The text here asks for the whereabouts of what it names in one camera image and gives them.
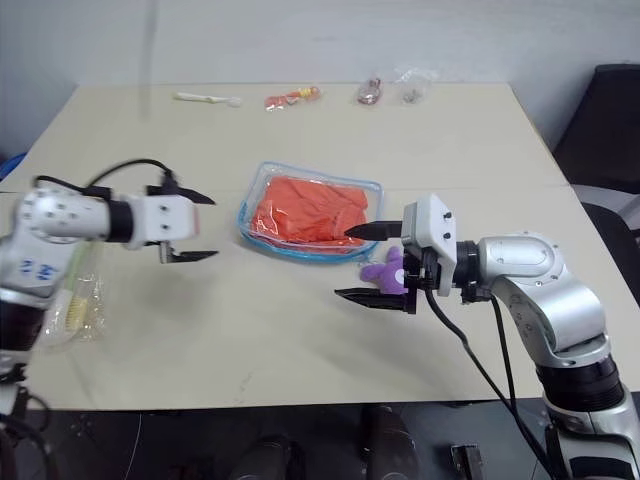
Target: white toothbrush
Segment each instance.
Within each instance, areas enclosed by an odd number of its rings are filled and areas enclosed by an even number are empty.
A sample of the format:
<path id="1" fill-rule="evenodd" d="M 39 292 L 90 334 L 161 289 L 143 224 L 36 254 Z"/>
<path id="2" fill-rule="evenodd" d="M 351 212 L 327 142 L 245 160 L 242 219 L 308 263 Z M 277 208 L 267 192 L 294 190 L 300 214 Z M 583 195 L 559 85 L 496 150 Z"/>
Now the white toothbrush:
<path id="1" fill-rule="evenodd" d="M 226 103 L 230 107 L 239 107 L 242 105 L 242 99 L 240 97 L 211 97 L 208 95 L 176 92 L 173 94 L 173 98 L 187 102 Z"/>

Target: purple toy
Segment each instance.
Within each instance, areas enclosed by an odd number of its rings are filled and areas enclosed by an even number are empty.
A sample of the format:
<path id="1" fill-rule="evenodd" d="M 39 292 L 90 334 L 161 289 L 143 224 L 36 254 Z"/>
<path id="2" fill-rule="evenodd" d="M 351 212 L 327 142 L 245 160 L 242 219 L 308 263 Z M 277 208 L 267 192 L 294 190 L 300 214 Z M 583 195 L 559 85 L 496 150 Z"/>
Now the purple toy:
<path id="1" fill-rule="evenodd" d="M 404 288 L 402 250 L 399 247 L 391 247 L 387 252 L 387 263 L 363 267 L 360 270 L 360 280 L 375 283 L 381 293 L 394 295 L 407 293 L 407 289 Z"/>

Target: table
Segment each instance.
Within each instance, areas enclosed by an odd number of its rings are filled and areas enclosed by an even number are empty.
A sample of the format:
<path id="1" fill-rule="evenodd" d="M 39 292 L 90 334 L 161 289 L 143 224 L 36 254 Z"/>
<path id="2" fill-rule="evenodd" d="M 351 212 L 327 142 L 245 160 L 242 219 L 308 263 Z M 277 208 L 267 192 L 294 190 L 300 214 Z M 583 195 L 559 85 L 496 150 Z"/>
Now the table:
<path id="1" fill-rule="evenodd" d="M 390 219 L 435 191 L 461 240 L 522 230 L 552 238 L 601 299 L 623 379 L 640 389 L 638 307 L 507 85 L 436 85 L 415 106 L 388 89 L 373 108 L 354 104 L 355 85 L 327 85 L 314 105 L 263 111 L 265 96 L 290 88 L 153 87 L 147 118 L 137 88 L 74 93 L 2 189 L 22 191 L 35 174 L 82 183 L 117 161 L 158 158 L 218 202 L 199 208 L 201 234 L 180 247 L 221 253 L 159 265 L 155 249 L 109 246 L 105 337 L 37 351 L 28 370 L 35 392 L 54 407 L 107 410 L 493 398 L 422 299 L 416 316 L 359 307 L 333 294 L 363 285 L 357 265 L 290 262 L 239 237 L 235 214 L 266 159 L 380 181 Z M 242 96 L 245 106 L 175 102 L 178 89 Z M 110 185 L 139 191 L 157 175 L 140 167 Z M 2 213 L 11 198 L 0 196 Z M 490 306 L 440 300 L 504 386 Z M 538 396 L 515 326 L 506 329 L 518 394 Z"/>

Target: black chair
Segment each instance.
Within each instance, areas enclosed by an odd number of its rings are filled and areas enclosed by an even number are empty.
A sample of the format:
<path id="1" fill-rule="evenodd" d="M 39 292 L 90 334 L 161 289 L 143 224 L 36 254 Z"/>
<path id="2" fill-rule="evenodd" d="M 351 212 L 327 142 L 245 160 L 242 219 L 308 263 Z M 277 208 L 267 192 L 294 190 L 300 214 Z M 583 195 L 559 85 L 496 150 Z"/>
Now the black chair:
<path id="1" fill-rule="evenodd" d="M 640 194 L 640 65 L 600 65 L 553 155 L 572 185 Z M 638 231 L 582 204 L 640 305 Z"/>

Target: white wall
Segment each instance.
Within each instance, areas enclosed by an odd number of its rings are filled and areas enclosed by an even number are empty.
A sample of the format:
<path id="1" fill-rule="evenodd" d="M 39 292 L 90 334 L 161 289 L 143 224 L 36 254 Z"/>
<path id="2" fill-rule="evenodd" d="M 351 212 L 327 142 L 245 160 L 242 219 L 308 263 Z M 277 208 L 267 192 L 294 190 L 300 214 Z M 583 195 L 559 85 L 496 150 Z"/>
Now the white wall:
<path id="1" fill-rule="evenodd" d="M 639 0 L 0 0 L 0 151 L 25 150 L 76 84 L 361 81 L 413 65 L 509 81 L 553 144 L 593 67 L 640 62 Z"/>

